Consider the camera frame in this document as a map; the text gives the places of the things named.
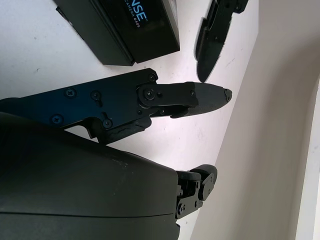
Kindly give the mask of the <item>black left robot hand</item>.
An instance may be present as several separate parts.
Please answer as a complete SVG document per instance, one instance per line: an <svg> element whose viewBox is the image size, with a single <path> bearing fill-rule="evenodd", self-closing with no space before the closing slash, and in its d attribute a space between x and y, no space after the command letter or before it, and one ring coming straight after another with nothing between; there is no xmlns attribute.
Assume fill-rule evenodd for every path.
<svg viewBox="0 0 320 240"><path fill-rule="evenodd" d="M247 0L212 0L202 18L195 44L196 73L204 83L212 73L225 45L232 15L241 14Z"/></svg>

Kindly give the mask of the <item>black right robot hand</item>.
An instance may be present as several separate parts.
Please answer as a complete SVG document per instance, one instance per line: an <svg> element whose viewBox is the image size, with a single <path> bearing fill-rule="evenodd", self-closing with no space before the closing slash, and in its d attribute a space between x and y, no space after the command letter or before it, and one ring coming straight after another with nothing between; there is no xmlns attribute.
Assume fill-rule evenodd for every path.
<svg viewBox="0 0 320 240"><path fill-rule="evenodd" d="M218 171L176 171L110 144L173 119L213 112L221 86L157 84L150 68L0 102L3 240L176 240Z"/></svg>

